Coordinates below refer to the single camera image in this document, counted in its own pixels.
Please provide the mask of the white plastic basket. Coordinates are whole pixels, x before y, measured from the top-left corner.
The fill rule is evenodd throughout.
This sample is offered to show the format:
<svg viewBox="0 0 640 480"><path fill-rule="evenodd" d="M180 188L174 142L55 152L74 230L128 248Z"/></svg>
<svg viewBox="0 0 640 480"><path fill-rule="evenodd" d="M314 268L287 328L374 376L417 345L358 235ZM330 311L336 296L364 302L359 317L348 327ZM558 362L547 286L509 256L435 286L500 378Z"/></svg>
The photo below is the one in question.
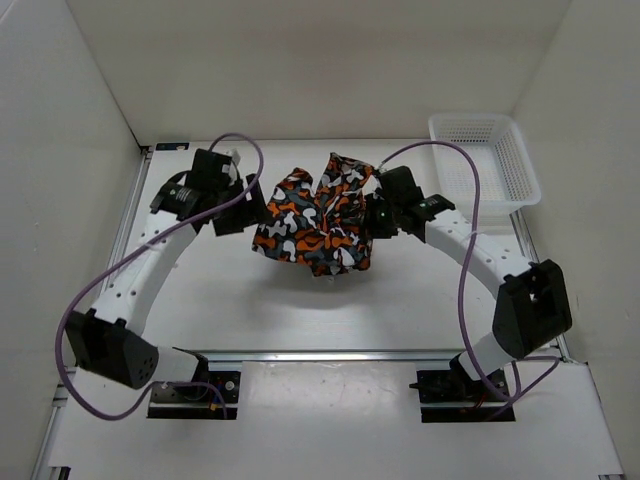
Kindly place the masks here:
<svg viewBox="0 0 640 480"><path fill-rule="evenodd" d="M496 222L541 200L541 190L520 130L501 114L440 113L428 122L430 138L465 150L478 170L479 221ZM468 162L439 144L433 155L442 194L469 217L475 184Z"/></svg>

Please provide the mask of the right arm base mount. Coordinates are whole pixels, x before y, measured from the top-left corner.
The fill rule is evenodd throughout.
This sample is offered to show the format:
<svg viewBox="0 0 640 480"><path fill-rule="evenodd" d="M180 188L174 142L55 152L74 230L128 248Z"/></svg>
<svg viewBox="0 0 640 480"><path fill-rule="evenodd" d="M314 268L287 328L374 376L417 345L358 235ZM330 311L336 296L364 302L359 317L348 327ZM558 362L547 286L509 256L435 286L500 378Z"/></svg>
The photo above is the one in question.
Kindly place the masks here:
<svg viewBox="0 0 640 480"><path fill-rule="evenodd" d="M409 387L418 392L423 423L514 422L512 406L502 397L510 397L503 369L487 375L494 389L481 380L470 380L458 365L459 355L449 359L419 361L416 379Z"/></svg>

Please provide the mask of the orange camouflage shorts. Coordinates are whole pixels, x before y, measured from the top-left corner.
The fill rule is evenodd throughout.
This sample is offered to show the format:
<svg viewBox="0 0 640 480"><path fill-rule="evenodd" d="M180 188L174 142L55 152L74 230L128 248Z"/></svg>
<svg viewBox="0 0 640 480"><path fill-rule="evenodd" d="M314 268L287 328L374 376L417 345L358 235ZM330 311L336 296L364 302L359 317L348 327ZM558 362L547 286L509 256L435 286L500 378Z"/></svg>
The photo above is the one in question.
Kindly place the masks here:
<svg viewBox="0 0 640 480"><path fill-rule="evenodd" d="M317 184L296 167L274 187L252 250L304 265L315 277L370 268L373 240L364 226L364 186L376 173L361 160L332 153Z"/></svg>

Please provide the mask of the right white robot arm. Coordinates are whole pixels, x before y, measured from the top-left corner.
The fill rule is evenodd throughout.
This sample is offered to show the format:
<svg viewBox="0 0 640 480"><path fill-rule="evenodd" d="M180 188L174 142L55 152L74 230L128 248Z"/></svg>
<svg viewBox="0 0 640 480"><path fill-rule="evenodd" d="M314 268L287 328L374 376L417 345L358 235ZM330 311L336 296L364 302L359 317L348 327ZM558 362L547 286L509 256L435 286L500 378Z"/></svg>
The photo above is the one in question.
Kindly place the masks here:
<svg viewBox="0 0 640 480"><path fill-rule="evenodd" d="M365 225L372 237L386 239L404 231L441 251L475 277L496 301L490 331L450 363L449 387L470 400L485 376L522 360L573 324L560 266L535 263L492 237L476 233L455 205L439 194L425 196L406 166L376 176L367 197Z"/></svg>

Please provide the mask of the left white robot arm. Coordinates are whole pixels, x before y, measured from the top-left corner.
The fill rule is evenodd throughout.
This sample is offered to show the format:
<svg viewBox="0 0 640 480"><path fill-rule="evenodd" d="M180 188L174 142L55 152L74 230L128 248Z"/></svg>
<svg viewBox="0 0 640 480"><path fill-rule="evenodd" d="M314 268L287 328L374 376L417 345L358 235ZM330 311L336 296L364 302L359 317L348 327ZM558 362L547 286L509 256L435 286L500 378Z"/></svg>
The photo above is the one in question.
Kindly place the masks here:
<svg viewBox="0 0 640 480"><path fill-rule="evenodd" d="M264 211L254 175L243 177L236 150L198 149L190 170L170 177L150 204L138 244L142 253L123 266L86 312L70 314L65 331L80 368L139 390L174 383L188 400L206 395L210 377L202 355L155 346L143 337L147 317L167 277L201 229L240 233Z"/></svg>

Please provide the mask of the blue label sticker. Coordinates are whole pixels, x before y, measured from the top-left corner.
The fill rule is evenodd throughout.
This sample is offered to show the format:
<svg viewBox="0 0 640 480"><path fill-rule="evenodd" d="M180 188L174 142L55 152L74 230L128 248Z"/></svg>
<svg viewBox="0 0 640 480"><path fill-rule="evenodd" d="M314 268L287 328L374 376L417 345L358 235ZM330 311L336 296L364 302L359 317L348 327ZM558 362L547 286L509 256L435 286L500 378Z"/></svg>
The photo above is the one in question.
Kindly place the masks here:
<svg viewBox="0 0 640 480"><path fill-rule="evenodd" d="M156 151L180 151L187 150L189 148L189 142L165 142L157 143L155 146Z"/></svg>

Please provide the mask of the aluminium left rail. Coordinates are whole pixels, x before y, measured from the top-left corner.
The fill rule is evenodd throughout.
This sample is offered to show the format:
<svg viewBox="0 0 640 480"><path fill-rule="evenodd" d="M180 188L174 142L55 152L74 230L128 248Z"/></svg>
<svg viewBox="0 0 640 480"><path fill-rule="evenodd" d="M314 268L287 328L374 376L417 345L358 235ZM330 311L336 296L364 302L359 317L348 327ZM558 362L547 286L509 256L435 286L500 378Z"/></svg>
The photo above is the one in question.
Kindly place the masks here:
<svg viewBox="0 0 640 480"><path fill-rule="evenodd" d="M143 146L141 148L141 160L137 166L136 174L132 181L125 207L120 218L115 240L106 264L107 269L111 268L125 256L153 151L153 146Z"/></svg>

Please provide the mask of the aluminium right rail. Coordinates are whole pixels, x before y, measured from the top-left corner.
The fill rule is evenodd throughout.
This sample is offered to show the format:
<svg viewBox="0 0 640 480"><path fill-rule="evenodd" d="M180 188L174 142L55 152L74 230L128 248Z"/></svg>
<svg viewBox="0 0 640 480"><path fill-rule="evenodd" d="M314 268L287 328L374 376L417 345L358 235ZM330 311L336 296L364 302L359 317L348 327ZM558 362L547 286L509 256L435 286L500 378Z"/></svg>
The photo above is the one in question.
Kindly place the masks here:
<svg viewBox="0 0 640 480"><path fill-rule="evenodd" d="M522 210L509 215L522 255L530 270L522 277L533 296L532 313L536 315L533 326L535 334L545 337L550 347L544 353L554 351L565 363L571 363L565 332L572 326L564 277L559 265L550 259L541 260L537 254L532 234Z"/></svg>

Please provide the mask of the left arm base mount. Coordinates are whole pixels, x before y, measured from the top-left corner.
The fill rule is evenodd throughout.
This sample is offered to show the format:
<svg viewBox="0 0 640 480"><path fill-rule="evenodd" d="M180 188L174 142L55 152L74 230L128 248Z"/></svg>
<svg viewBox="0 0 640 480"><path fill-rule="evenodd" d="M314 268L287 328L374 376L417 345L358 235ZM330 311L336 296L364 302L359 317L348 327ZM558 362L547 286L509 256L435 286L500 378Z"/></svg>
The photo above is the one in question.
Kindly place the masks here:
<svg viewBox="0 0 640 480"><path fill-rule="evenodd" d="M167 420L236 420L241 387L239 363L205 362L193 382L206 386L155 386L151 390L147 417Z"/></svg>

